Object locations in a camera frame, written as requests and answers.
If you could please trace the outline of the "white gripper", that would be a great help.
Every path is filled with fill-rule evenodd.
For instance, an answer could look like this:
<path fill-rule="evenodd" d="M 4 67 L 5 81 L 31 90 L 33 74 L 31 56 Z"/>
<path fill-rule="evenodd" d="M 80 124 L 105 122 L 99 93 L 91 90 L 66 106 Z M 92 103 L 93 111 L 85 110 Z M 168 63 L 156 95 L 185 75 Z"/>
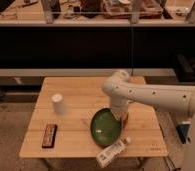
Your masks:
<path fill-rule="evenodd" d="M 124 105 L 124 106 L 111 105 L 110 110 L 111 110 L 111 112 L 114 115 L 116 120 L 122 121 L 122 115 L 125 112 L 128 112 L 128 106 L 127 105 Z"/>

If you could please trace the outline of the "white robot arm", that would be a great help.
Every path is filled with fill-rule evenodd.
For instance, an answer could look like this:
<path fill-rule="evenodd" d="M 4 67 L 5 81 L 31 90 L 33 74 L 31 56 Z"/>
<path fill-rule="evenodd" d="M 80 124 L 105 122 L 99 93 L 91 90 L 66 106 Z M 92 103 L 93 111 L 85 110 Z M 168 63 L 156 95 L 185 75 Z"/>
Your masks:
<path fill-rule="evenodd" d="M 128 101 L 187 114 L 191 124 L 187 134 L 181 171 L 195 171 L 195 86 L 133 84 L 125 70 L 117 70 L 102 85 L 117 120 L 127 113 Z"/>

